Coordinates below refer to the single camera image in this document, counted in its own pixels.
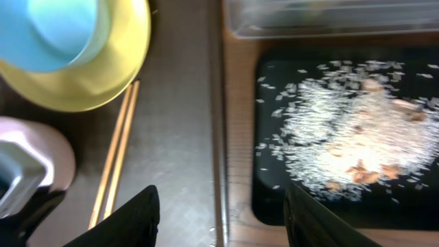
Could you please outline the light blue bowl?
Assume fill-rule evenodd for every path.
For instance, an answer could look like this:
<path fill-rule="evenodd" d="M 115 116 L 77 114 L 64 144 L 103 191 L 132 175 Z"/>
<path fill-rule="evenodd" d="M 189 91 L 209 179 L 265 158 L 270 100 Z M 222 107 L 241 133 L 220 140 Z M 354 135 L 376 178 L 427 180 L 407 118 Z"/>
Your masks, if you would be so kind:
<path fill-rule="evenodd" d="M 103 0 L 1 0 L 1 60 L 41 73 L 83 65 L 102 50 L 110 26 Z"/>

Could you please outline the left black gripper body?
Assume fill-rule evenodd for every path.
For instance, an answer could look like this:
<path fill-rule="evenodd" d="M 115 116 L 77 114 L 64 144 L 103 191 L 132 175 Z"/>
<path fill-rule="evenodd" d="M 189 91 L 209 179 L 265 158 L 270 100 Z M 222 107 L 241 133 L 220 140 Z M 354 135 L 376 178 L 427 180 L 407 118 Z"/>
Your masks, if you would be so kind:
<path fill-rule="evenodd" d="M 20 212 L 1 219 L 1 247 L 26 247 L 31 235 L 65 195 L 66 191 L 38 190 Z"/>

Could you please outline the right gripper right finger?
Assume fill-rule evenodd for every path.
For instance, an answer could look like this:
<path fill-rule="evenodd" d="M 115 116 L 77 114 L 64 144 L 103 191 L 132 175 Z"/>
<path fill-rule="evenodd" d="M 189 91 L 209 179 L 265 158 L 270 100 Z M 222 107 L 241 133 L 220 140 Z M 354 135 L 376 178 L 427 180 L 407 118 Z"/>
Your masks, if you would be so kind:
<path fill-rule="evenodd" d="M 381 247 L 295 184 L 285 190 L 283 212 L 291 247 Z"/>

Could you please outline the rice and nut shells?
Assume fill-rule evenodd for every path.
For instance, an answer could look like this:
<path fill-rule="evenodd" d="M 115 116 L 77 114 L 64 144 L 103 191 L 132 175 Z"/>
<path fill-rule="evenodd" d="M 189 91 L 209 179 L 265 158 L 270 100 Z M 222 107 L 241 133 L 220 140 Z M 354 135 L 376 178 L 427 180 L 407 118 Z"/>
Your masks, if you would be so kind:
<path fill-rule="evenodd" d="M 257 78 L 255 163 L 317 200 L 359 202 L 438 178 L 438 67 L 331 60 L 270 62 Z"/>

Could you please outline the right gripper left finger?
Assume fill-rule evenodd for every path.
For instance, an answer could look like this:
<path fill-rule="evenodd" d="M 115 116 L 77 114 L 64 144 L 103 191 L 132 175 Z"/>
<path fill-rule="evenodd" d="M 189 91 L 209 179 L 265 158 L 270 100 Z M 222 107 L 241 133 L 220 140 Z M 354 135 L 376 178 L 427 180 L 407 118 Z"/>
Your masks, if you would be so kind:
<path fill-rule="evenodd" d="M 155 247 L 160 201 L 154 185 L 146 187 L 67 247 Z"/>

